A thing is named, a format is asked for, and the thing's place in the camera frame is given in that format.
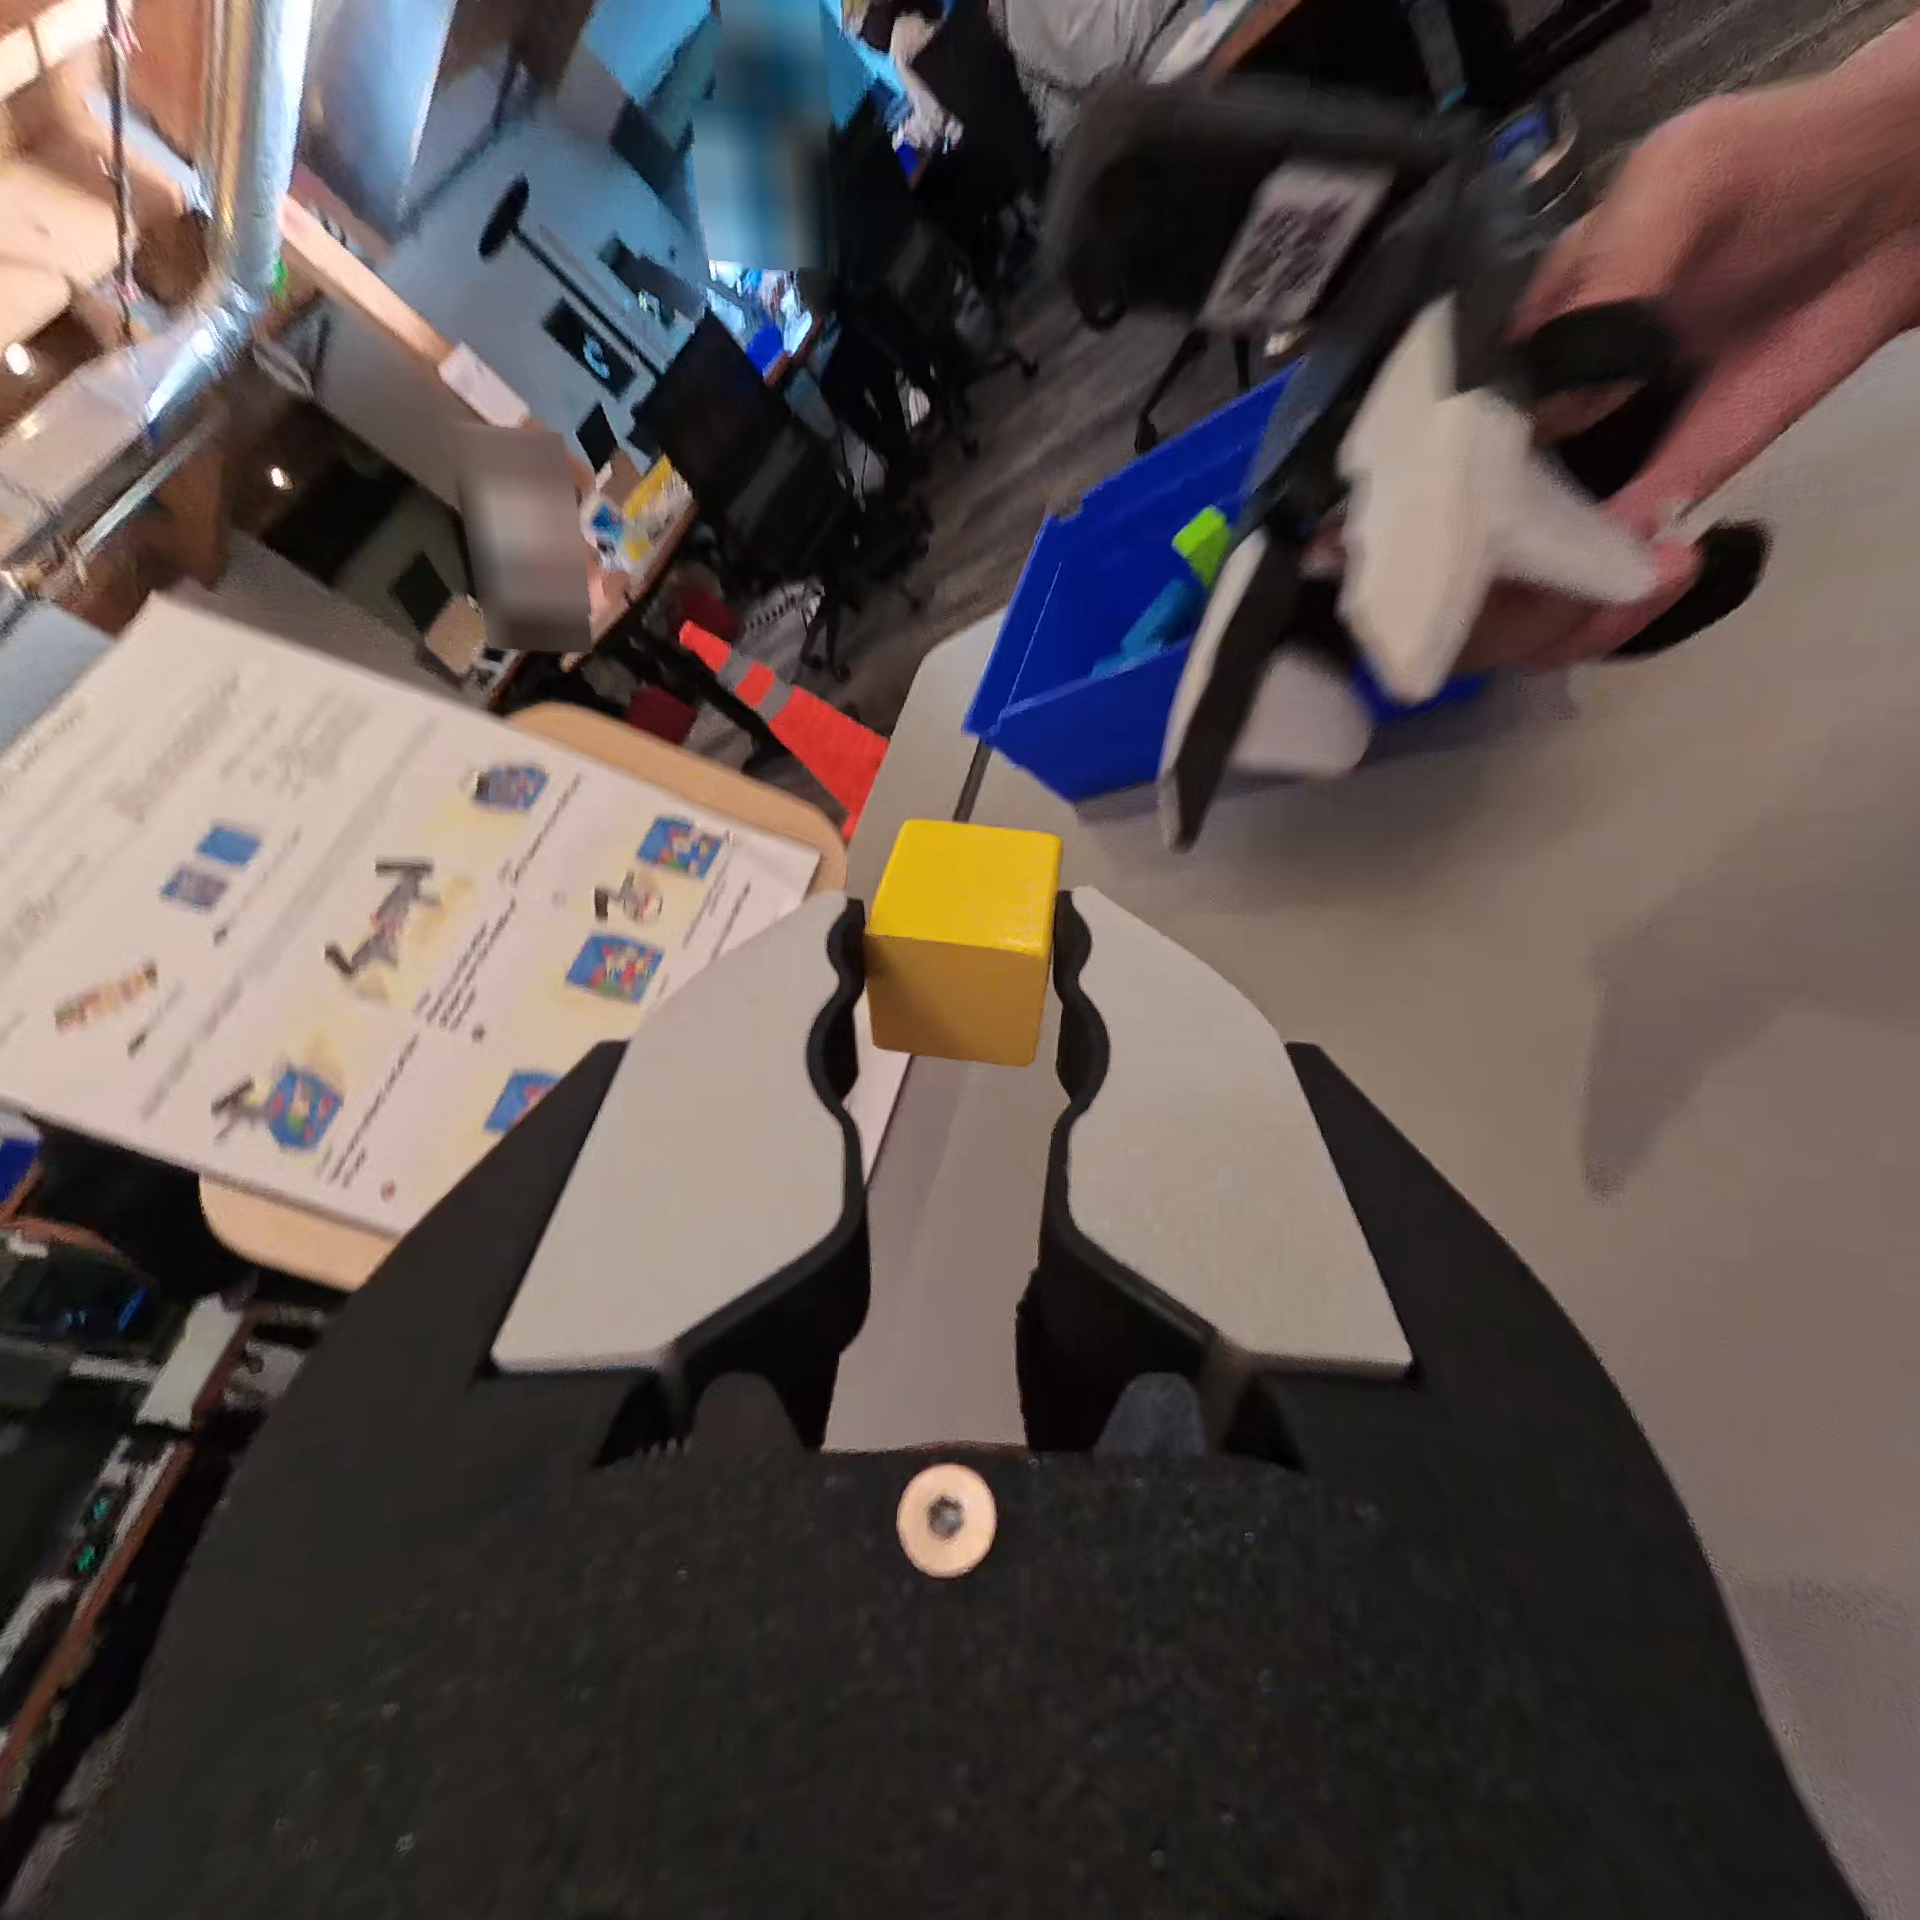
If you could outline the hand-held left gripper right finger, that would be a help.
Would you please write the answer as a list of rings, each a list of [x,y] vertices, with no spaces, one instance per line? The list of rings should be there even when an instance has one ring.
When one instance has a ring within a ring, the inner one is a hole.
[[[1058,1115],[1036,1313],[1096,1375],[1402,1380],[1412,1348],[1291,1056],[1096,888],[1058,899]]]

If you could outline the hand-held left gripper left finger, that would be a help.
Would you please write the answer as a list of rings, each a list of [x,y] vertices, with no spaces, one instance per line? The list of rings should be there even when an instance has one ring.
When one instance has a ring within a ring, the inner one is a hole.
[[[861,1223],[861,935],[856,898],[811,894],[640,1022],[492,1337],[502,1373],[685,1370]]]

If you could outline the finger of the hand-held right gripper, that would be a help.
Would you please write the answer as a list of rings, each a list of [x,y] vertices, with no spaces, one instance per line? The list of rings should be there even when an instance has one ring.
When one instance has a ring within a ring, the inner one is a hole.
[[[1331,577],[1267,523],[1236,538],[1188,642],[1155,773],[1163,846],[1186,852],[1233,782],[1330,782],[1368,755],[1362,689]]]

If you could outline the blue plastic bin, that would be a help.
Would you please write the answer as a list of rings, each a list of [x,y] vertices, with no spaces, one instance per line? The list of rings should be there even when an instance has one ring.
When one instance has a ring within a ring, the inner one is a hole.
[[[1203,612],[1188,528],[1229,521],[1246,503],[1263,431],[1301,367],[1285,361],[1042,523],[966,729],[1058,799],[1154,783]],[[1337,622],[1337,584],[1303,577],[1225,773],[1241,785],[1335,780],[1489,688],[1489,673],[1452,673],[1426,702],[1394,699]]]

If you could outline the yellow wooden cube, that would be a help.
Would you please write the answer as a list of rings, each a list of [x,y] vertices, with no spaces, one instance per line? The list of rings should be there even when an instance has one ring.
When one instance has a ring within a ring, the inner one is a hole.
[[[1052,965],[1062,840],[1046,830],[908,819],[865,915],[876,1048],[1028,1067]]]

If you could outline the person's right hand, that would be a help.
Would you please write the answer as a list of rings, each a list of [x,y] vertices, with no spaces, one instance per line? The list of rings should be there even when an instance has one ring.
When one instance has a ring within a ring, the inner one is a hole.
[[[1463,669],[1547,669],[1620,652],[1694,586],[1672,530],[1918,316],[1918,20],[1830,70],[1718,94],[1623,159],[1533,271],[1506,323],[1644,302],[1695,370],[1691,399],[1611,496],[1651,544],[1635,604],[1492,592]]]

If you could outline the orange striped bar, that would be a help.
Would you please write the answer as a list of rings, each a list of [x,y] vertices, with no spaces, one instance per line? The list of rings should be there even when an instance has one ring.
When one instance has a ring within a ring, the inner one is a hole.
[[[678,647],[702,702],[760,749],[785,753],[840,810],[850,842],[861,821],[889,742],[850,711],[685,620]]]

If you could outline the clipboard with instruction sheet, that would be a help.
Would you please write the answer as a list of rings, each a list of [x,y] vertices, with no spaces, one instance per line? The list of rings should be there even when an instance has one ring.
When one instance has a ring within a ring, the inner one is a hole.
[[[158,595],[3,640],[1,1089],[355,1287],[598,1044],[848,869],[804,799]]]

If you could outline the black monitor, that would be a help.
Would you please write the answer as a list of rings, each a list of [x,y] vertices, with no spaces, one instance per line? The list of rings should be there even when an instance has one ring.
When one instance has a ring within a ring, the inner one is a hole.
[[[684,482],[697,517],[748,563],[795,577],[845,517],[848,491],[827,445],[714,314],[691,325],[634,422]]]

